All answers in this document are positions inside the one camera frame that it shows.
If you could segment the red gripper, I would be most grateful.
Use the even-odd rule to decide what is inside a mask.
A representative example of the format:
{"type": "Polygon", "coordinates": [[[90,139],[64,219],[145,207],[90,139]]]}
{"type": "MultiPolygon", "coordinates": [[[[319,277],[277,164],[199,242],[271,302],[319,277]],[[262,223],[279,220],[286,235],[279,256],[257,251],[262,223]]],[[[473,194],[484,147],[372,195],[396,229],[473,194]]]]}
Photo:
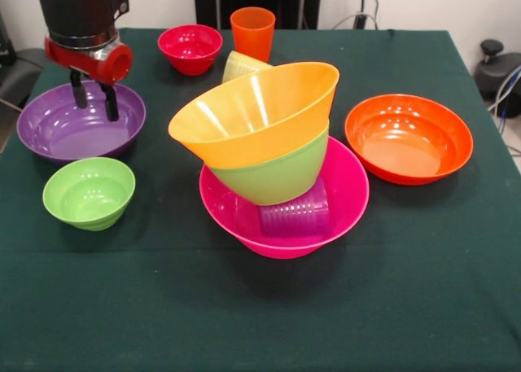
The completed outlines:
{"type": "Polygon", "coordinates": [[[127,77],[131,69],[134,55],[131,49],[117,38],[99,50],[73,50],[59,46],[48,37],[45,39],[47,56],[58,65],[72,69],[70,82],[76,105],[85,109],[88,106],[85,88],[82,85],[81,73],[98,81],[105,94],[107,119],[111,122],[119,120],[116,92],[112,86],[127,77]]]}

